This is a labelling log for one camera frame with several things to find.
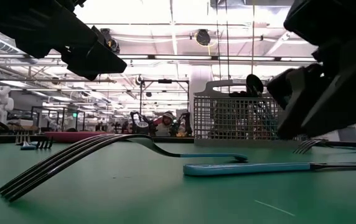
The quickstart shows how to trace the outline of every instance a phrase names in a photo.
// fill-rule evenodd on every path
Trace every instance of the table surface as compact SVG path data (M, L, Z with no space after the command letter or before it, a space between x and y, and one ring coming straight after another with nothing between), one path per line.
M251 162L354 162L356 151L201 148L158 144L172 152L237 152ZM65 148L20 151L0 144L0 186ZM356 223L356 170L187 177L186 163L225 158L160 156L130 142L89 155L8 204L0 198L0 223Z

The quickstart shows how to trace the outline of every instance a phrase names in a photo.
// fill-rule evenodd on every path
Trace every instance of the green tabletop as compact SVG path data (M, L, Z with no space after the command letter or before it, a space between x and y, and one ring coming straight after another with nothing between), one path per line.
M250 162L356 162L356 151L201 148L158 144L172 152L237 152ZM65 148L20 151L0 144L0 186ZM186 177L186 163L227 158L177 159L135 143L117 142L72 165L8 204L0 223L351 223L356 224L356 170L229 177Z

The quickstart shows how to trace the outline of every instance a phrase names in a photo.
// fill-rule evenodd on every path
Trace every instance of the person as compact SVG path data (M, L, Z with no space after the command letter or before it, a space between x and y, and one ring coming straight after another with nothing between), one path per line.
M172 126L172 120L174 115L170 111L163 114L161 123L156 127L156 136L167 137L170 136L170 128Z

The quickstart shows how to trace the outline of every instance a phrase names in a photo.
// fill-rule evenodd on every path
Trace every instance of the wire basket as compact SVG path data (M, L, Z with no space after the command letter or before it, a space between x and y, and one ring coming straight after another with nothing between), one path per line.
M198 146L286 147L298 141L279 140L276 130L283 112L272 98L231 98L214 90L243 86L244 80L221 80L194 93L194 137Z

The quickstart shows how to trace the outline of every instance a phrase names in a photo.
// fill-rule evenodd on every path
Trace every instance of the blue handle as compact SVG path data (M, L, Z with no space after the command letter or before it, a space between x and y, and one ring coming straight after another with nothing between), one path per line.
M181 158L198 157L234 157L238 161L247 161L247 156L235 153L215 153L215 154L181 154Z
M184 174L192 176L252 174L260 172L282 172L310 170L308 162L288 162L273 164L187 164Z

